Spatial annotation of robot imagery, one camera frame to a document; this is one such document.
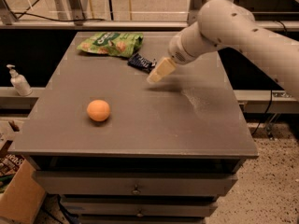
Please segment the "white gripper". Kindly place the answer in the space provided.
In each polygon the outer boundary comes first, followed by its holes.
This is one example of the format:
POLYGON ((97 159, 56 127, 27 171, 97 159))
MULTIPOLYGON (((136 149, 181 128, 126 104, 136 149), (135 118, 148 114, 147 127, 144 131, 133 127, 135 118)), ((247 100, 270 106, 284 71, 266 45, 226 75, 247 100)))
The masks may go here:
POLYGON ((177 64, 193 62, 204 53, 206 46, 199 26, 191 25, 177 33, 170 41, 168 53, 170 57, 163 57, 147 77, 148 83, 157 83, 170 75, 177 68, 177 64))

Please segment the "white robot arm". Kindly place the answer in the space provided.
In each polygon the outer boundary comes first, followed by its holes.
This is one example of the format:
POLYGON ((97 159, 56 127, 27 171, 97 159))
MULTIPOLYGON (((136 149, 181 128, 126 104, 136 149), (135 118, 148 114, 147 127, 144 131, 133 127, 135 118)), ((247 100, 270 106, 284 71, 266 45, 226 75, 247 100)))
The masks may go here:
POLYGON ((224 48, 241 53, 299 100, 299 42, 264 29, 251 12, 228 0, 211 0, 200 8, 197 21, 170 40, 168 56, 149 73, 148 82, 156 83, 179 64, 224 48))

